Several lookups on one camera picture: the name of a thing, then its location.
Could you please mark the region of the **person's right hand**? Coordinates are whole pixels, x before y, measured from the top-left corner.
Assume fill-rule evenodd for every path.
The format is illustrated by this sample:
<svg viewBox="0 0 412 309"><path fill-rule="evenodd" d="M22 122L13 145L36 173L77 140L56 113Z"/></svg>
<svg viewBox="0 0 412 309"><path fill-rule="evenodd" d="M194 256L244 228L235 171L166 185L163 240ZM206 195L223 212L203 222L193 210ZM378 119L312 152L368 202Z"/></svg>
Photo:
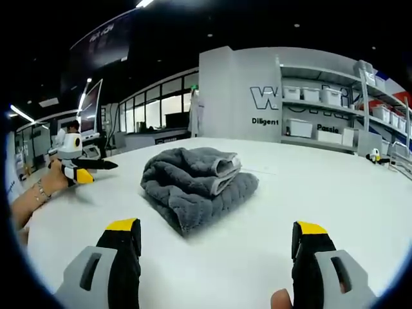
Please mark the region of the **person's right hand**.
<svg viewBox="0 0 412 309"><path fill-rule="evenodd" d="M274 292L270 298L271 309L292 309L292 302L287 289L280 289Z"/></svg>

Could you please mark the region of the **person's left hand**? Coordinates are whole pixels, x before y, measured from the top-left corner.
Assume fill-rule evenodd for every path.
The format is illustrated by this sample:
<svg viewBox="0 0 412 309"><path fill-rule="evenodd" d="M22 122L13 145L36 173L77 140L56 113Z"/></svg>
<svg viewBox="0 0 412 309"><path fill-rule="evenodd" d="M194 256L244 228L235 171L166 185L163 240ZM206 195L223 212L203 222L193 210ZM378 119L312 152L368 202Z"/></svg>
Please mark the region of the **person's left hand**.
<svg viewBox="0 0 412 309"><path fill-rule="evenodd" d="M47 196L68 187L68 179L62 172L62 164L59 160L50 163L48 172L41 178L41 186Z"/></svg>

